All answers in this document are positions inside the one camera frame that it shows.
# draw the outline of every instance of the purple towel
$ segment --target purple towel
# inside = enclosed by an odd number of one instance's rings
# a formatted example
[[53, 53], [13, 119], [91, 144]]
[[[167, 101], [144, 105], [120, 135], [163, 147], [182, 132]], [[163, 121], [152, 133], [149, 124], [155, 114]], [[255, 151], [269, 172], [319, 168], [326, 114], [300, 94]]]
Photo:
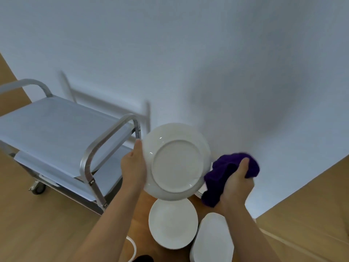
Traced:
[[224, 185], [229, 176], [233, 174], [239, 167], [243, 158], [248, 157], [248, 171], [245, 178], [256, 177], [259, 173], [259, 166], [256, 160], [246, 153], [233, 153], [222, 155], [212, 165], [212, 171], [204, 176], [207, 191], [202, 195], [202, 202], [208, 207], [214, 207], [220, 200], [223, 193]]

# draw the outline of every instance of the white container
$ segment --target white container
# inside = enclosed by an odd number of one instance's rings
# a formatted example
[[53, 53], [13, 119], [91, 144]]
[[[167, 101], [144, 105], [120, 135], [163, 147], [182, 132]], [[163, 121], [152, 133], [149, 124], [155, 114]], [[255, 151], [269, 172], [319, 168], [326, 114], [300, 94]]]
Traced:
[[200, 223], [190, 262], [231, 262], [234, 245], [224, 216], [211, 212]]

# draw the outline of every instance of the white wall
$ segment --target white wall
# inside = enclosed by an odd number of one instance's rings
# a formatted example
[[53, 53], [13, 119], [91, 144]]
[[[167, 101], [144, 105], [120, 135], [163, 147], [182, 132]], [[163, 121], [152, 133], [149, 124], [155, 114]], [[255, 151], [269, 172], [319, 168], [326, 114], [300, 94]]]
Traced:
[[63, 70], [250, 152], [256, 217], [349, 154], [348, 22], [348, 0], [0, 0], [0, 50], [58, 96]]

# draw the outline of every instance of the cart wheel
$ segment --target cart wheel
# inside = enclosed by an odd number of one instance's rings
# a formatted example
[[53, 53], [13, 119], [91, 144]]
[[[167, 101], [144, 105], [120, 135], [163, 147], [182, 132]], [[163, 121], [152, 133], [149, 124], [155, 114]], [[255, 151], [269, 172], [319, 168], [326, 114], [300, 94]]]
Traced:
[[37, 184], [36, 188], [33, 189], [31, 192], [34, 195], [40, 195], [40, 194], [44, 193], [45, 189], [46, 189], [46, 185], [44, 183], [39, 182]]

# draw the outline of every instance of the left hand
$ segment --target left hand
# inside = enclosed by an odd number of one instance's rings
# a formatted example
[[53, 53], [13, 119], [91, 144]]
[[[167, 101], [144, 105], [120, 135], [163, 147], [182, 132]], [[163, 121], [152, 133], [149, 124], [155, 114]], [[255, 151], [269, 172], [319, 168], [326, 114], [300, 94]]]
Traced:
[[123, 187], [143, 189], [147, 179], [147, 166], [143, 157], [142, 141], [137, 139], [133, 151], [121, 159]]

